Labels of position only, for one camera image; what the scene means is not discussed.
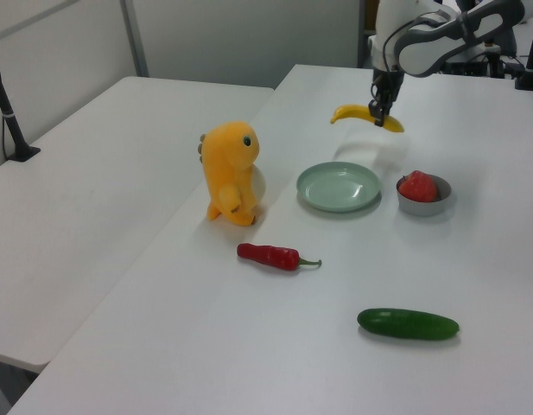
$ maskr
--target white wall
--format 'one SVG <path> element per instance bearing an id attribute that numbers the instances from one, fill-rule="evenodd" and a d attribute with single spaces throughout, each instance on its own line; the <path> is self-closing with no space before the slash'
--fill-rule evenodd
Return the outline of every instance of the white wall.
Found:
<path id="1" fill-rule="evenodd" d="M 0 0 L 0 39 L 78 0 Z"/>
<path id="2" fill-rule="evenodd" d="M 80 0 L 3 38 L 0 67 L 22 133 L 32 143 L 118 80 L 136 74 L 119 0 Z"/>
<path id="3" fill-rule="evenodd" d="M 149 75 L 277 87 L 296 63 L 356 67 L 359 0 L 129 0 Z"/>

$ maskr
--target pepper stem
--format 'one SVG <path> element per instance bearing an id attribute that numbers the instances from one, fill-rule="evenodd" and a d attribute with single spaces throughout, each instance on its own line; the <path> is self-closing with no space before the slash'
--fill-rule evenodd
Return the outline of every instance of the pepper stem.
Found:
<path id="1" fill-rule="evenodd" d="M 307 261 L 306 259 L 299 258 L 299 265 L 318 265 L 321 266 L 321 259 L 316 262 Z"/>

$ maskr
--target toy fruit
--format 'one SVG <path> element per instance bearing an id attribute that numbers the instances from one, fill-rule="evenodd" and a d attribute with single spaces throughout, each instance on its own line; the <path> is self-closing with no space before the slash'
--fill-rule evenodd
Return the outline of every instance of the toy fruit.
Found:
<path id="1" fill-rule="evenodd" d="M 370 121 L 371 123 L 375 123 L 376 121 L 374 117 L 370 115 L 370 109 L 365 105 L 347 104 L 337 107 L 333 113 L 331 123 L 333 124 L 338 119 L 343 118 L 360 118 Z M 385 116 L 384 128 L 392 132 L 404 132 L 403 125 L 398 119 L 391 115 Z"/>
<path id="2" fill-rule="evenodd" d="M 398 187 L 401 195 L 412 201 L 429 203 L 437 197 L 437 187 L 430 175 L 414 170 L 403 178 Z"/>
<path id="3" fill-rule="evenodd" d="M 357 320 L 370 333 L 401 339 L 446 340 L 460 330 L 450 318 L 415 310 L 368 309 Z"/>
<path id="4" fill-rule="evenodd" d="M 206 217 L 214 220 L 223 214 L 237 225 L 252 225 L 252 209 L 258 204 L 252 189 L 257 135 L 247 123 L 231 121 L 204 134 L 201 141 L 200 160 L 211 196 Z"/>

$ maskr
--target plush toy arm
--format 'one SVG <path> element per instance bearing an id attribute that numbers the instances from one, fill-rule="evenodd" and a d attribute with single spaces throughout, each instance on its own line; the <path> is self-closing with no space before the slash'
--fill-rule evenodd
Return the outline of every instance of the plush toy arm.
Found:
<path id="1" fill-rule="evenodd" d="M 220 188 L 219 191 L 220 203 L 226 212 L 233 214 L 239 210 L 241 206 L 241 194 L 235 184 L 226 184 Z"/>

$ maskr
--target plate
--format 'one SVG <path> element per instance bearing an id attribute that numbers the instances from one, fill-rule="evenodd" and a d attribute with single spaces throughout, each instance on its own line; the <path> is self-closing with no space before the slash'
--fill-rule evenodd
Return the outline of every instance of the plate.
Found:
<path id="1" fill-rule="evenodd" d="M 375 173 L 346 162 L 316 164 L 297 179 L 299 195 L 312 207 L 328 212 L 351 212 L 368 205 L 381 189 Z"/>

